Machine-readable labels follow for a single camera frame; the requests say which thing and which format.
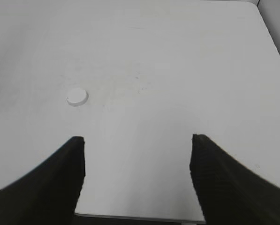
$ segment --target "table surface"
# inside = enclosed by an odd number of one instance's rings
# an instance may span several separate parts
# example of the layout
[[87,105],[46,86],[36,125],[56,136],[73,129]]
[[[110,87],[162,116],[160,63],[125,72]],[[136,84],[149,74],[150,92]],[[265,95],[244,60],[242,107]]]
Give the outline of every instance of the table surface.
[[193,134],[280,187],[280,56],[255,5],[0,0],[0,188],[81,135],[77,213],[203,221]]

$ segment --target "white disc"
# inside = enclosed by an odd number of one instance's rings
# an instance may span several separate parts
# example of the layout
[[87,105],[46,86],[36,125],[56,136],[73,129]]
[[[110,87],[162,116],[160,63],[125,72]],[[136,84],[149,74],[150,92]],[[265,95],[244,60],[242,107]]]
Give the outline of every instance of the white disc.
[[81,88],[74,88],[67,94],[67,102],[71,106],[80,106],[86,103],[88,100],[88,93],[86,90]]

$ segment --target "dark floor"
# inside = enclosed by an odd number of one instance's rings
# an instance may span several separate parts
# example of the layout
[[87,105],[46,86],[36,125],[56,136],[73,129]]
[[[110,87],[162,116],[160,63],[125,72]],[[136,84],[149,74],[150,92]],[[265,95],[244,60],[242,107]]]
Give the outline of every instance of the dark floor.
[[180,223],[74,216],[72,225],[181,225]]

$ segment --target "white tabletop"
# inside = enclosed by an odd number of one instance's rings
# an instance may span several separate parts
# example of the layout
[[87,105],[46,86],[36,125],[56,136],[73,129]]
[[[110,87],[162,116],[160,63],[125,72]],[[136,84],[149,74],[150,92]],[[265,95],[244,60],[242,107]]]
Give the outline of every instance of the white tabletop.
[[81,135],[77,213],[202,221],[195,133],[280,186],[280,56],[255,5],[0,0],[0,188]]

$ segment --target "wall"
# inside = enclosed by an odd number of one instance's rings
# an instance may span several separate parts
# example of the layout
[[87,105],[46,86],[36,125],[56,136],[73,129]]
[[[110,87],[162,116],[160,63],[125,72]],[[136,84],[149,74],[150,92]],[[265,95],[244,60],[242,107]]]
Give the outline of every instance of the wall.
[[280,53],[280,0],[261,0],[258,8]]

